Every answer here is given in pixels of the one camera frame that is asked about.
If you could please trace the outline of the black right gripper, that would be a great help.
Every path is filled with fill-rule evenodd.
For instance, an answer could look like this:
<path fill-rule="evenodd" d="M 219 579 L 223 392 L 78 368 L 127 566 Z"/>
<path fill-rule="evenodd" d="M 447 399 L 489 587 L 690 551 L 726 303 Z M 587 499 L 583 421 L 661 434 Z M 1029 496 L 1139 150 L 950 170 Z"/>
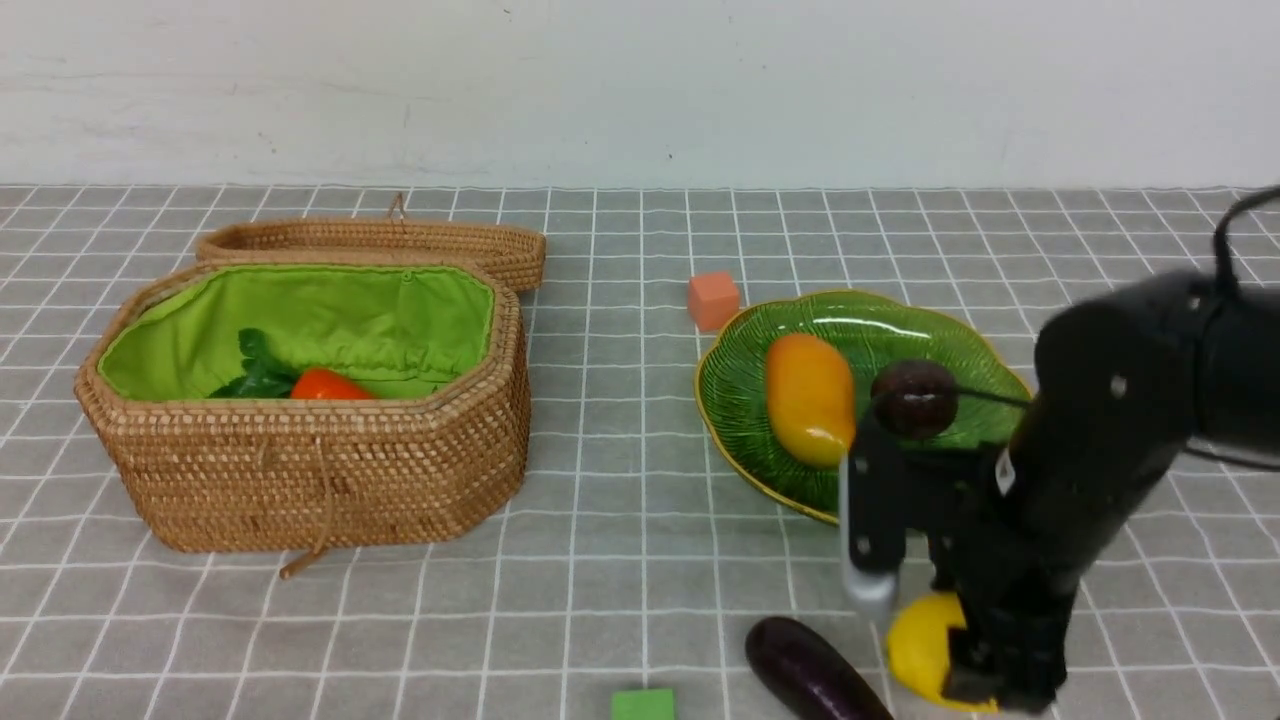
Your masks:
<path fill-rule="evenodd" d="M 1041 716 L 1065 683 L 1075 588 L 1057 585 L 1019 534 L 1006 493 L 1016 473 L 1006 450 L 961 495 L 957 524 L 928 536 L 932 592 L 954 592 L 965 629 L 948 633 L 947 700 L 993 700 L 998 711 Z"/>

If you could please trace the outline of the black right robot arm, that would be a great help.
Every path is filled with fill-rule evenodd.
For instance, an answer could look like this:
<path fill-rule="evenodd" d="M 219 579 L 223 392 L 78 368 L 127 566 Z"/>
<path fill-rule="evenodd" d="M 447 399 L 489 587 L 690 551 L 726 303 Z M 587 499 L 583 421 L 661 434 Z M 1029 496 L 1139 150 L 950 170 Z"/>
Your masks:
<path fill-rule="evenodd" d="M 964 624 L 933 684 L 964 708 L 1043 714 L 1082 578 L 1194 438 L 1277 452 L 1277 288 L 1153 275 L 1052 316 L 1039 389 L 931 552 Z"/>

